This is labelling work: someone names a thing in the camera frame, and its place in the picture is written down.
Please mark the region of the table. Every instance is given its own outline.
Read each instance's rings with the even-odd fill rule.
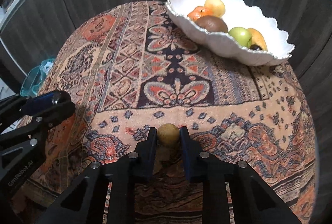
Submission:
[[[71,94],[76,114],[50,131],[47,160],[23,186],[35,202],[48,206],[90,162],[116,161],[150,126],[173,123],[220,159],[247,161],[309,221],[315,131],[288,63],[220,58],[190,41],[163,3],[134,2],[70,36],[39,93],[55,89]],[[178,153],[165,154],[151,183],[136,187],[137,223],[200,223],[202,184],[187,183]]]

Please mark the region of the paisley tablecloth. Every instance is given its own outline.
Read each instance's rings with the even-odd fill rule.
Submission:
[[[288,63],[220,58],[190,41],[163,3],[134,2],[70,36],[39,93],[55,89],[71,94],[76,114],[49,132],[47,160],[23,187],[35,202],[48,206],[91,161],[116,161],[150,126],[173,123],[220,159],[247,161],[309,221],[315,131]],[[151,183],[136,187],[137,223],[200,223],[202,184],[185,180],[179,153],[159,157]]]

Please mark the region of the silver screw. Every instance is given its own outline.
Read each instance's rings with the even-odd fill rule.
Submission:
[[[37,143],[38,143],[37,139],[31,139],[30,140],[30,145],[31,146],[35,146],[35,145],[37,145]]]
[[[130,152],[128,156],[129,156],[130,159],[135,159],[136,157],[138,157],[138,153]]]
[[[248,166],[248,163],[244,160],[240,160],[237,164],[240,168],[246,168]]]
[[[210,156],[210,154],[208,152],[205,152],[205,151],[200,152],[200,157],[202,159],[207,159],[209,156]]]
[[[93,168],[93,169],[96,169],[100,166],[100,162],[98,161],[93,161],[90,163],[90,167]]]

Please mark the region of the yellow ball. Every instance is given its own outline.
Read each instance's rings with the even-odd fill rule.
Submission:
[[[226,12],[226,7],[221,0],[206,0],[204,6],[212,10],[213,16],[218,18],[221,18]]]
[[[180,130],[171,123],[165,123],[157,129],[157,137],[162,145],[175,145],[180,137]]]

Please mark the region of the blue diamond shape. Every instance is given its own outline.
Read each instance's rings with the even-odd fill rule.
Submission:
[[[186,115],[189,117],[194,114],[193,108],[190,108],[189,110],[186,111]]]
[[[126,119],[129,119],[132,116],[132,112],[130,110],[127,110],[124,115]]]
[[[209,123],[214,123],[215,122],[215,119],[213,117],[210,117],[208,120],[207,120]]]
[[[119,131],[119,128],[120,128],[120,126],[115,126],[115,127],[113,127],[113,131],[112,131],[112,132],[118,132],[118,131]]]
[[[204,119],[206,117],[206,113],[202,112],[200,115],[198,115],[198,119]]]
[[[193,123],[193,129],[197,130],[200,125],[198,123]]]
[[[104,128],[105,126],[107,126],[107,123],[105,120],[99,123],[100,128]]]
[[[164,115],[165,115],[165,113],[163,113],[162,111],[158,111],[153,114],[153,116],[155,116],[155,118],[157,118],[157,119],[159,119],[160,117],[163,117]]]
[[[119,121],[117,116],[111,116],[111,121],[116,123],[117,121]]]

